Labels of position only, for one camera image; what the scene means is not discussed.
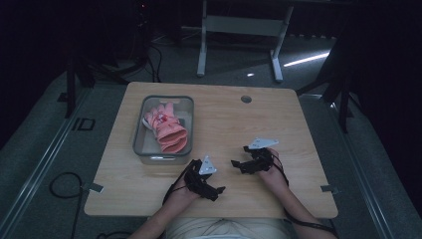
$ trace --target forearm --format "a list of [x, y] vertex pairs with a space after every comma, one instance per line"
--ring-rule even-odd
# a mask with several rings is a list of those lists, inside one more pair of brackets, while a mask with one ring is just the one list
[[170, 223], [176, 216], [176, 212], [164, 205], [128, 238], [157, 239], [162, 232], [164, 232], [168, 223]]
[[165, 230], [167, 225], [180, 215], [189, 205], [198, 198], [197, 194], [188, 192], [188, 195], [172, 195], [162, 205], [162, 207], [152, 215], [149, 220], [142, 224], [130, 239], [156, 239]]
[[[277, 195], [277, 197], [292, 217], [299, 221], [320, 224], [289, 189], [284, 190], [283, 194]], [[335, 238], [335, 236], [328, 231], [301, 226], [296, 223], [293, 223], [293, 225], [299, 238]]]

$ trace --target lap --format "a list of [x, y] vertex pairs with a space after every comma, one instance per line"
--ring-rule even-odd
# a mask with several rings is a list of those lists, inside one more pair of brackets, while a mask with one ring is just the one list
[[209, 235], [246, 238], [290, 238], [286, 222], [270, 218], [178, 218], [166, 229], [167, 238], [187, 239]]

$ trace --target folded pink fabric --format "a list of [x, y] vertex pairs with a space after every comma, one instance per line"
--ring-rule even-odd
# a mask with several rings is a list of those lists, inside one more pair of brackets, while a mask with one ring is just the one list
[[142, 122], [153, 130], [162, 152], [175, 153], [186, 145], [187, 130], [174, 115], [172, 102], [151, 109]]

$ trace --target metal frame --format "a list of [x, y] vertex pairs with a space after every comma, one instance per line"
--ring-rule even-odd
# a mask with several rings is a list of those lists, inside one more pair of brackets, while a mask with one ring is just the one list
[[224, 32], [277, 37], [277, 46], [274, 50], [270, 51], [270, 56], [272, 60], [275, 80], [277, 82], [283, 81], [279, 55], [282, 49], [283, 41], [286, 37], [290, 19], [292, 17], [294, 9], [292, 5], [288, 7], [285, 18], [283, 21], [281, 21], [207, 15], [207, 0], [203, 0], [202, 4], [202, 32], [201, 49], [199, 51], [197, 71], [198, 77], [205, 76], [205, 65], [207, 58], [207, 32]]

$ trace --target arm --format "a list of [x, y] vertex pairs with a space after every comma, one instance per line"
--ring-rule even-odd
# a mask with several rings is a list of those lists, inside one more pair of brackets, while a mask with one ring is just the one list
[[184, 187], [185, 185], [182, 177], [174, 186], [176, 190], [170, 194], [162, 207], [128, 239], [157, 239], [164, 232], [168, 223], [186, 210], [196, 198], [199, 198], [198, 194], [191, 192], [187, 187]]
[[[272, 149], [270, 149], [270, 151], [274, 156], [279, 157], [279, 154], [276, 151]], [[280, 166], [278, 160], [275, 160], [274, 163]], [[290, 191], [289, 186], [283, 178], [282, 174], [274, 166], [271, 167], [268, 171], [260, 171], [258, 174], [264, 180], [264, 183], [267, 185], [270, 191], [275, 194], [280, 203], [294, 218], [304, 222], [320, 224], [318, 220], [311, 215], [311, 213]], [[299, 238], [336, 238], [330, 232], [324, 230], [301, 226], [295, 223], [293, 225], [298, 233]]]

